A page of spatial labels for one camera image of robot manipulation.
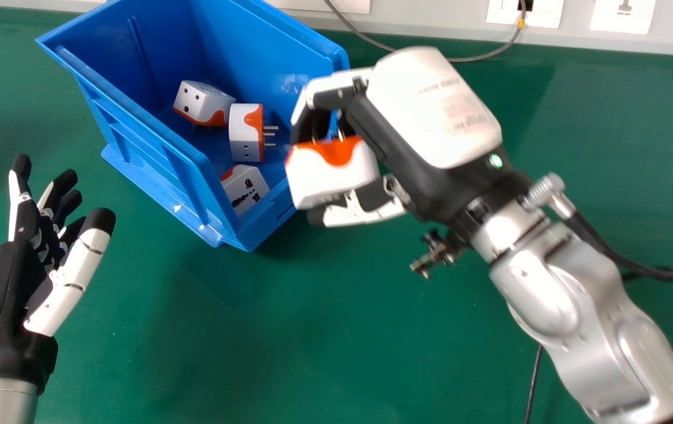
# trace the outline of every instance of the wall switch plate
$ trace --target wall switch plate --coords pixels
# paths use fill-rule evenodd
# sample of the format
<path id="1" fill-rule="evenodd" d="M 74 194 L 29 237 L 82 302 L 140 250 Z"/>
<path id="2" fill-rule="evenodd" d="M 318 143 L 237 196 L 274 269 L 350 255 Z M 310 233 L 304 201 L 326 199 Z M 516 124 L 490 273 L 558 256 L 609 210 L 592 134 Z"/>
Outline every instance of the wall switch plate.
<path id="1" fill-rule="evenodd" d="M 266 0 L 270 5 L 280 9 L 297 11 L 325 11 L 329 12 L 328 6 L 323 0 Z M 337 10 L 345 14 L 369 14 L 371 13 L 371 0 L 331 0 Z"/>
<path id="2" fill-rule="evenodd" d="M 655 0 L 595 0 L 590 29 L 647 35 L 655 6 Z"/>
<path id="3" fill-rule="evenodd" d="M 514 25 L 520 19 L 517 10 L 520 0 L 489 0 L 486 22 L 488 24 Z M 542 28 L 559 28 L 565 0 L 533 0 L 533 11 L 525 13 L 525 25 Z"/>

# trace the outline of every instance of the gray cable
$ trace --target gray cable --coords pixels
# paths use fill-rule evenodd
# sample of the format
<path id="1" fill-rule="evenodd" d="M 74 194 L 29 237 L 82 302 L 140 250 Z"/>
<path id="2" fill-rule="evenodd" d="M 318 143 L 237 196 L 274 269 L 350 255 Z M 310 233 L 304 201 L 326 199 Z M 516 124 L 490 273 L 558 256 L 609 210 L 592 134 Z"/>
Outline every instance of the gray cable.
<path id="1" fill-rule="evenodd" d="M 334 6 L 334 3 L 331 2 L 331 0 L 324 0 L 324 3 L 326 3 L 326 6 L 331 9 L 332 12 L 336 15 L 336 17 L 339 18 L 340 21 L 342 21 L 342 24 L 345 24 L 347 28 L 352 31 L 355 35 L 358 37 L 362 38 L 364 41 L 367 41 L 368 43 L 371 43 L 371 45 L 376 46 L 377 48 L 380 48 L 385 51 L 396 51 L 397 49 L 385 45 L 383 43 L 380 43 L 379 41 L 374 40 L 373 38 L 365 35 L 363 32 L 361 32 L 360 29 L 357 29 L 352 22 L 350 22 L 343 14 L 340 12 L 336 6 Z M 522 15 L 520 16 L 520 20 L 522 22 L 525 21 L 525 13 L 527 12 L 526 8 L 527 6 L 525 5 L 525 0 L 520 0 L 520 5 L 522 6 Z M 490 51 L 486 54 L 480 54 L 479 56 L 471 56 L 471 57 L 451 57 L 447 58 L 452 64 L 463 64 L 464 62 L 477 62 L 479 60 L 483 59 L 489 59 L 490 57 L 494 57 L 497 54 L 502 53 L 503 51 L 507 50 L 508 48 L 511 48 L 512 45 L 514 45 L 514 40 L 517 40 L 517 36 L 520 35 L 520 31 L 522 31 L 522 27 L 520 27 L 520 21 L 517 22 L 517 29 L 514 30 L 514 35 L 512 35 L 512 38 L 509 39 L 509 41 L 506 42 L 503 46 L 500 48 Z"/>

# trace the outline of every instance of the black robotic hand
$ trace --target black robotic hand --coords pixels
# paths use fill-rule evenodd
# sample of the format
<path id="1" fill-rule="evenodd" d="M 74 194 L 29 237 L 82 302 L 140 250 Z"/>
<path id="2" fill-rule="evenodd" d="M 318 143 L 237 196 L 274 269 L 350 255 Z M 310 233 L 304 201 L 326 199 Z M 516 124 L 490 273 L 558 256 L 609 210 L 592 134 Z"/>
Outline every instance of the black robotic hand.
<path id="1" fill-rule="evenodd" d="M 0 379 L 32 383 L 40 395 L 56 364 L 53 334 L 88 286 L 116 217 L 99 208 L 64 226 L 83 201 L 75 171 L 53 180 L 35 204 L 30 168 L 20 155 L 9 172 L 9 237 L 0 244 Z"/>

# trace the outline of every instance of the black cable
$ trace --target black cable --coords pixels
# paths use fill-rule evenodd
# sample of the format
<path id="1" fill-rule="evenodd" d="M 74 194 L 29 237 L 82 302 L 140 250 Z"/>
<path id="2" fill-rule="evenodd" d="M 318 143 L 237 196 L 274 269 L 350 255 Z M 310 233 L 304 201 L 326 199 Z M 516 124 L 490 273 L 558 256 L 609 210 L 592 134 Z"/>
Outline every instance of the black cable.
<path id="1" fill-rule="evenodd" d="M 660 281 L 673 281 L 673 269 L 653 268 L 641 263 L 634 262 L 609 247 L 599 236 L 597 231 L 585 220 L 580 212 L 575 212 L 565 220 L 565 225 L 570 227 L 578 236 L 593 246 L 598 252 L 611 259 L 617 266 L 627 269 L 632 277 L 650 277 Z"/>
<path id="2" fill-rule="evenodd" d="M 536 397 L 536 381 L 538 381 L 538 370 L 541 368 L 541 354 L 543 353 L 543 344 L 538 345 L 536 350 L 536 361 L 533 363 L 533 375 L 530 377 L 530 391 L 527 396 L 527 409 L 525 410 L 525 419 L 523 424 L 530 422 L 530 413 L 533 410 L 533 400 Z"/>
<path id="3" fill-rule="evenodd" d="M 345 26 L 352 31 L 353 34 L 357 35 L 358 37 L 362 38 L 364 41 L 370 43 L 371 45 L 376 46 L 377 48 L 380 48 L 385 51 L 396 51 L 396 48 L 393 48 L 391 46 L 385 45 L 379 41 L 374 40 L 373 38 L 365 35 L 360 29 L 357 29 L 355 25 L 352 24 L 352 22 L 347 19 L 342 12 L 339 11 L 339 9 L 334 6 L 334 3 L 331 2 L 331 0 L 324 0 L 324 3 L 326 3 L 326 6 L 331 9 L 332 12 L 336 15 L 336 17 L 339 18 L 340 21 L 342 21 L 342 24 L 345 24 Z M 464 62 L 477 62 L 479 60 L 483 59 L 489 59 L 491 57 L 496 56 L 497 54 L 502 53 L 503 51 L 507 50 L 508 48 L 511 48 L 512 45 L 514 45 L 514 41 L 517 40 L 517 37 L 520 35 L 520 31 L 522 31 L 524 25 L 525 25 L 525 13 L 527 12 L 527 5 L 525 4 L 525 0 L 520 0 L 520 5 L 522 6 L 522 14 L 520 14 L 520 19 L 517 22 L 517 29 L 514 30 L 514 35 L 512 35 L 512 38 L 509 39 L 506 43 L 504 43 L 503 46 L 500 48 L 490 51 L 485 54 L 480 54 L 479 56 L 470 56 L 470 57 L 451 57 L 447 58 L 452 64 L 463 64 Z"/>

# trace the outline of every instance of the white wall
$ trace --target white wall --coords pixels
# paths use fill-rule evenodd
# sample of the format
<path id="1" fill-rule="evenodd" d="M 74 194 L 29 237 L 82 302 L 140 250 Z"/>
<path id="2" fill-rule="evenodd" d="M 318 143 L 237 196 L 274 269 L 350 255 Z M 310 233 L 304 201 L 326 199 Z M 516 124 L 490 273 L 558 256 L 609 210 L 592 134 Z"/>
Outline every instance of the white wall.
<path id="1" fill-rule="evenodd" d="M 85 11 L 103 0 L 0 0 L 0 5 Z M 505 41 L 512 27 L 486 24 L 488 0 L 372 0 L 371 13 L 351 14 L 367 32 Z M 673 54 L 673 0 L 656 0 L 648 35 L 590 31 L 592 0 L 565 0 L 559 29 L 527 27 L 518 42 Z M 317 29 L 344 29 L 329 12 L 288 11 Z"/>

